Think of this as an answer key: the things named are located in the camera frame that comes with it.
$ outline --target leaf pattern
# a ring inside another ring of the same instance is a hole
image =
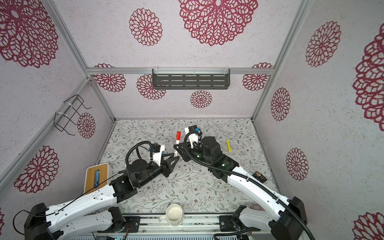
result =
[[[113,174],[125,168],[125,156],[136,143],[144,140],[165,144],[166,153],[174,152],[176,132],[197,125],[203,137],[214,136],[224,154],[237,161],[249,173],[262,172],[268,179],[269,188],[276,190],[269,166],[264,158],[252,122],[249,119],[165,119],[165,120],[120,120],[116,123],[100,163],[108,162]],[[225,139],[228,138],[231,152]],[[149,152],[139,148],[143,159],[149,161]],[[138,159],[132,152],[129,162]],[[164,212],[168,205],[180,204],[185,212],[233,212],[239,205],[253,209],[262,208],[237,188],[215,178],[207,168],[192,160],[180,160],[172,174],[158,176],[138,189],[138,193],[118,204],[123,213]]]

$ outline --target mug handle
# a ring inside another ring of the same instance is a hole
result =
[[[165,220],[167,220],[167,215],[166,214],[164,214],[164,215],[159,217],[159,222],[164,222]]]

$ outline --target ceiling panel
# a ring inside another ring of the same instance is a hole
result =
[[[300,0],[55,0],[88,66],[274,64]]]

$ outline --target black mounting plate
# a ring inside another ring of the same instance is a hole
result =
[[[129,217],[124,217],[126,223],[129,225],[129,230],[128,233],[130,232],[138,232],[139,231],[139,226],[140,226],[140,217],[134,217],[134,216],[129,216]],[[127,227],[124,226],[120,232],[127,232]]]
[[[232,223],[232,216],[230,215],[222,215],[218,217],[220,224],[220,231],[222,232],[235,232],[236,227]]]

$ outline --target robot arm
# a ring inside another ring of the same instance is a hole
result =
[[[118,207],[110,207],[99,214],[86,214],[126,200],[137,194],[137,188],[158,175],[168,177],[172,173],[179,156],[163,154],[164,145],[155,143],[152,147],[153,161],[135,160],[109,185],[61,204],[49,207],[44,203],[35,205],[24,225],[25,240],[63,240],[81,233],[121,230],[125,218]]]
[[[220,144],[216,142],[214,137],[201,139],[202,133],[196,125],[185,128],[185,132],[186,134],[189,132],[196,132],[197,134],[189,135],[190,142],[187,143],[187,149],[185,149],[184,143],[174,145],[175,150],[178,151],[184,161],[191,160],[191,157],[186,153],[186,151],[189,151],[190,155],[194,157],[194,161],[198,159],[196,162],[203,163],[206,167],[208,165],[212,166],[212,168],[208,167],[208,170],[216,178],[240,189],[265,210],[258,211],[240,206],[232,216],[232,223],[237,226],[238,230],[245,227],[256,227],[264,231],[270,231],[277,240],[297,240],[300,237],[303,231],[302,226],[278,201],[288,206],[289,210],[293,210],[301,218],[301,221],[306,224],[304,204],[301,200],[296,197],[290,200],[265,186],[260,182],[260,178],[256,178],[257,175],[249,174],[235,160],[223,154]],[[246,178],[230,172],[239,173]],[[273,193],[274,198],[266,191]]]

